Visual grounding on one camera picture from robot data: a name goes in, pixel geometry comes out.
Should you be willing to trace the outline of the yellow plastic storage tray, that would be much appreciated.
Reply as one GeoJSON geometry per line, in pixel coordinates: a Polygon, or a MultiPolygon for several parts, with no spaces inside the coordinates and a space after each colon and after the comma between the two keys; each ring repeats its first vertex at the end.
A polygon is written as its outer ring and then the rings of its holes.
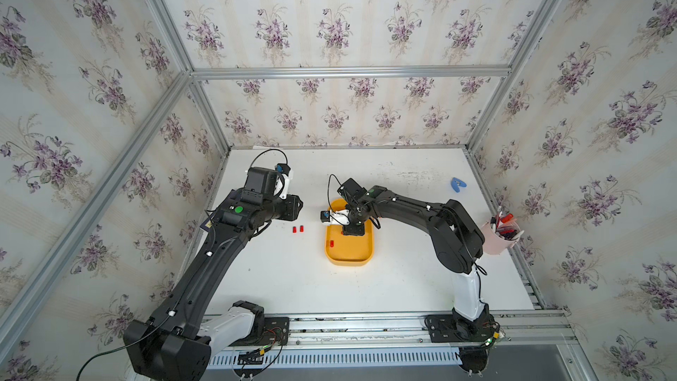
{"type": "Polygon", "coordinates": [[[339,226],[326,226],[325,255],[337,266],[364,266],[374,254],[374,226],[366,222],[364,236],[344,236],[339,226]]]}

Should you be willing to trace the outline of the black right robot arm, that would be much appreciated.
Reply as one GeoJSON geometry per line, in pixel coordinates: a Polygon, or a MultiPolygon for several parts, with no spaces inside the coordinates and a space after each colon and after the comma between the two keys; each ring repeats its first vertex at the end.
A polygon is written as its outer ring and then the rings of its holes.
{"type": "Polygon", "coordinates": [[[350,178],[338,187],[347,202],[343,233],[356,236],[366,222],[380,226],[383,219],[396,220],[427,234],[437,260],[454,274],[452,317],[460,331],[478,333],[492,325],[488,304],[482,299],[479,265],[485,237],[460,202],[433,203],[411,199],[376,185],[366,189],[350,178]]]}

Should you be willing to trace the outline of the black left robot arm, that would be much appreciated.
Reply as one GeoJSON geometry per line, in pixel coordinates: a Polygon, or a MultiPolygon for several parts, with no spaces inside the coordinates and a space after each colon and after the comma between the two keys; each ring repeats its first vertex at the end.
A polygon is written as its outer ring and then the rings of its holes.
{"type": "Polygon", "coordinates": [[[199,335],[200,324],[217,287],[248,242],[273,220],[293,222],[303,209],[294,194],[285,199],[240,188],[211,213],[206,241],[172,293],[145,322],[135,319],[123,334],[123,346],[90,357],[77,380],[97,358],[126,351],[132,369],[153,380],[199,380],[212,356],[210,335],[199,335]]]}

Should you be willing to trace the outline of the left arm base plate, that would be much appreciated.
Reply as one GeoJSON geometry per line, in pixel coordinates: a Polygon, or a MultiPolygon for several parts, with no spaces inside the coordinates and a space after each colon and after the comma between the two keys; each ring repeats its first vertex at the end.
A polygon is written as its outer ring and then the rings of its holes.
{"type": "Polygon", "coordinates": [[[273,343],[285,346],[289,338],[289,326],[289,317],[265,317],[262,322],[254,324],[247,337],[235,341],[231,347],[269,346],[273,343]]]}

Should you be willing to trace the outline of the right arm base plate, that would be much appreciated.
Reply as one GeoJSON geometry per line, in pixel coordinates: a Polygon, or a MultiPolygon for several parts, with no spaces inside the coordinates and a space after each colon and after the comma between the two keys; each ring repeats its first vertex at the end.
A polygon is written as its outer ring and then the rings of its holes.
{"type": "Polygon", "coordinates": [[[428,315],[424,326],[433,343],[468,342],[489,347],[501,337],[500,324],[488,307],[474,320],[466,319],[456,310],[452,314],[428,315]]]}

